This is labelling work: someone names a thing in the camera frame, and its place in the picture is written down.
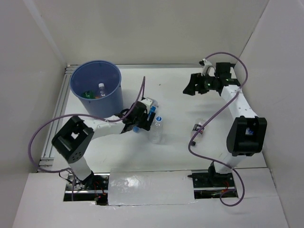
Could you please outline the crushed bottle blue label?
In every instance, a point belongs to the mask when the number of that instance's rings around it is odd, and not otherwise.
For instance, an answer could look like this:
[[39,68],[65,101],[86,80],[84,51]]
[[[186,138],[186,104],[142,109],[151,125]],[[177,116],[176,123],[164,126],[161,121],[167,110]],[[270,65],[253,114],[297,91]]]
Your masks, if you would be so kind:
[[[155,99],[152,99],[152,98],[149,98],[149,97],[147,99],[152,100],[152,104],[150,105],[150,109],[149,109],[149,113],[148,113],[148,117],[147,117],[147,121],[149,121],[149,120],[152,120],[151,115],[152,115],[152,113],[156,113],[156,109],[159,107],[159,105],[158,105],[158,102]],[[135,133],[138,133],[140,130],[141,130],[141,128],[139,128],[138,126],[135,126],[133,128],[133,131]]]

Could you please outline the clear bottle white blue cap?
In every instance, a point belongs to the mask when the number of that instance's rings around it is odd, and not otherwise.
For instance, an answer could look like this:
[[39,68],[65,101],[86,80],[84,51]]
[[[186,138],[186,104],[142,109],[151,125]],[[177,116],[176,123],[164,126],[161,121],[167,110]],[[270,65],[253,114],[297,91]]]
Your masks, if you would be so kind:
[[162,140],[162,132],[163,132],[163,120],[161,116],[155,117],[150,131],[149,131],[149,140],[152,143],[159,144]]

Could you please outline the clear unlabelled plastic bottle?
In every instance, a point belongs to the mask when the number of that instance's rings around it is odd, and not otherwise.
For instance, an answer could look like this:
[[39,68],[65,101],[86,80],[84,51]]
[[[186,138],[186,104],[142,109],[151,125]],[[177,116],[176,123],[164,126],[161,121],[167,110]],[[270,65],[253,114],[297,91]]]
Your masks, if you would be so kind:
[[107,96],[107,94],[108,94],[108,92],[105,88],[104,83],[99,83],[98,84],[97,95],[100,96],[100,97],[105,97],[105,96]]

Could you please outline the green plastic bottle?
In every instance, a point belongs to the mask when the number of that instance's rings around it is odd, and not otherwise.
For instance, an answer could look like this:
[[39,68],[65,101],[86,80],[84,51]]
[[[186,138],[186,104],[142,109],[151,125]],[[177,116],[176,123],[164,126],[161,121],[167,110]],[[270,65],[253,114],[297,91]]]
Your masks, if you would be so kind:
[[91,90],[83,92],[81,96],[85,99],[95,99],[95,94]]

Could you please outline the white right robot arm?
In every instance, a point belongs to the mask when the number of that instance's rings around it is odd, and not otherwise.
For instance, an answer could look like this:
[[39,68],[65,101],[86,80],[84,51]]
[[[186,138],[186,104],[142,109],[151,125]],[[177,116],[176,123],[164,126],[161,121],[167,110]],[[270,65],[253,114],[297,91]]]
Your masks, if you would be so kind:
[[195,95],[214,90],[228,104],[233,118],[233,124],[226,139],[227,149],[211,163],[207,175],[208,183],[218,186],[224,180],[223,174],[230,173],[246,157],[262,151],[267,121],[264,117],[258,117],[248,104],[240,82],[232,78],[231,63],[217,63],[214,66],[213,76],[209,75],[209,70],[213,65],[208,60],[203,59],[200,65],[202,72],[191,74],[183,93]]

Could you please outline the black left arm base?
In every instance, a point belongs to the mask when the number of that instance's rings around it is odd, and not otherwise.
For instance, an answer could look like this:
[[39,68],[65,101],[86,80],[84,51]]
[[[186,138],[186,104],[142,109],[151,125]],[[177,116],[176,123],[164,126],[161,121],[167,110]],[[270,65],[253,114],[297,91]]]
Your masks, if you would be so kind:
[[108,186],[110,173],[95,173],[92,181],[82,184],[76,179],[74,186],[73,175],[69,173],[66,177],[59,174],[65,180],[65,191],[63,201],[92,201],[99,206],[108,205]]

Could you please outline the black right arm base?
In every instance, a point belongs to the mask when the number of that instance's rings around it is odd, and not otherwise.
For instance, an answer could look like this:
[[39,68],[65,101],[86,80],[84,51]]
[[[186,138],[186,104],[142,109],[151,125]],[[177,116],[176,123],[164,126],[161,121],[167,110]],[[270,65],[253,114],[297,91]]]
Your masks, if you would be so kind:
[[192,172],[187,176],[192,180],[194,199],[237,198],[237,190],[232,173],[211,174],[207,171]]

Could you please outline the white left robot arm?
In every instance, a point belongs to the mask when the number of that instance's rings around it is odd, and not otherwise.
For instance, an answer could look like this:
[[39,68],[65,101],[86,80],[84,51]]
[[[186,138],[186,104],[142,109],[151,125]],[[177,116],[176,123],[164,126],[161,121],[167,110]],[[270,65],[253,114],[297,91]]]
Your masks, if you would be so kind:
[[66,122],[52,139],[52,145],[73,170],[78,186],[87,190],[96,182],[94,173],[84,158],[89,143],[103,136],[123,134],[134,127],[149,131],[155,117],[155,113],[150,113],[153,103],[152,99],[145,98],[136,102],[128,115],[124,114],[127,111],[125,109],[104,121],[94,118],[82,120],[74,115]]

